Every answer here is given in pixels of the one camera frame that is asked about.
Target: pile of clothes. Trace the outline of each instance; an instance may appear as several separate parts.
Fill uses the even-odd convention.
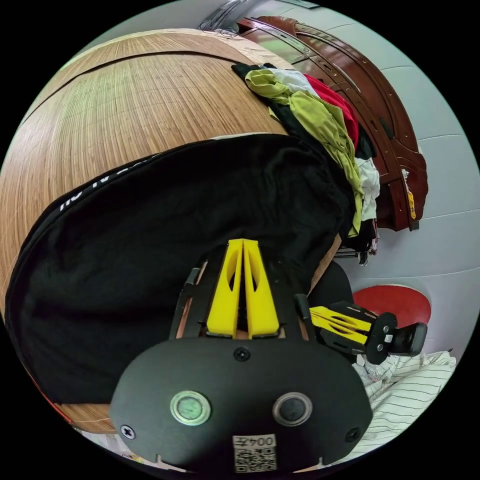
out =
[[[342,246],[356,252],[377,251],[377,204],[380,175],[375,147],[352,106],[320,80],[270,63],[235,64],[232,70],[282,123],[289,135],[327,153],[342,170],[353,196],[353,217]]]

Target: qr code sticker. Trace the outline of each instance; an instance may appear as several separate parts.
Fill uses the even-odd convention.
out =
[[[237,473],[269,472],[277,469],[275,448],[236,448]]]

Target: fabric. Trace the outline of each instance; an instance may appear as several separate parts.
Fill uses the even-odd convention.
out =
[[[360,231],[357,236],[346,238],[341,246],[355,252],[368,252],[371,250],[377,233],[373,220],[365,220],[360,224]]]
[[[234,64],[231,66],[231,69],[243,81],[245,81],[245,78],[249,72],[258,70],[258,68],[259,67],[257,65],[245,65],[243,63]],[[285,128],[285,131],[289,135],[300,139],[302,142],[308,145],[313,150],[314,154],[318,156],[318,159],[328,165],[333,181],[339,190],[341,190],[348,202],[348,215],[345,217],[344,223],[338,232],[342,239],[347,238],[356,212],[356,204],[352,187],[350,186],[343,169],[335,162],[335,160],[330,156],[318,139],[304,129],[302,124],[295,118],[288,105],[281,105],[270,98],[258,95],[255,92],[253,93],[274,113],[275,117],[278,119],[278,121],[280,121],[283,128]]]
[[[10,339],[50,401],[108,404],[128,364],[168,339],[209,251],[259,240],[307,293],[347,210],[327,163],[288,135],[205,140],[123,165],[33,227],[7,290]]]
[[[292,93],[310,92],[315,97],[319,96],[301,71],[281,70],[279,68],[269,68],[269,70],[275,75],[275,78],[281,84],[284,84]]]
[[[377,156],[377,150],[369,137],[369,134],[362,127],[362,124],[358,124],[358,144],[355,149],[355,158],[368,160],[374,159]]]
[[[325,102],[339,107],[343,112],[343,119],[345,121],[345,127],[348,132],[348,135],[353,142],[353,146],[357,148],[359,142],[359,120],[353,109],[353,107],[348,103],[342,96],[337,92],[333,91],[330,87],[325,85],[320,80],[313,78],[310,75],[304,76],[308,84],[312,87],[315,93]]]
[[[367,454],[404,432],[437,398],[455,366],[456,359],[446,351],[391,356],[380,365],[362,357],[353,367],[362,378],[373,419],[353,450],[332,465]]]
[[[374,161],[369,158],[363,160],[355,158],[360,173],[361,189],[363,190],[363,204],[361,207],[361,221],[377,218],[377,201],[380,195],[380,174]]]
[[[355,164],[355,148],[348,136],[342,110],[309,92],[292,93],[277,81],[270,70],[252,70],[246,75],[245,82],[248,88],[258,95],[289,106],[303,128],[322,143],[332,158],[343,168],[352,186],[355,199],[355,214],[348,236],[358,235],[362,217],[363,192],[359,171]]]

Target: circular sensor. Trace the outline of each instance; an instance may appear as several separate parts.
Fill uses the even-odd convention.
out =
[[[303,393],[293,391],[279,397],[273,404],[273,418],[284,427],[297,427],[306,422],[314,406]]]
[[[170,411],[181,424],[193,427],[205,423],[212,410],[209,401],[201,393],[184,390],[171,399]]]

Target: white striped shirt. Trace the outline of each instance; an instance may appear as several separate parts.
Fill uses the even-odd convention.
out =
[[[446,351],[416,357],[391,356],[380,365],[359,358],[353,367],[363,380],[373,419],[355,448],[331,465],[371,452],[404,432],[435,400],[455,365],[456,359]]]

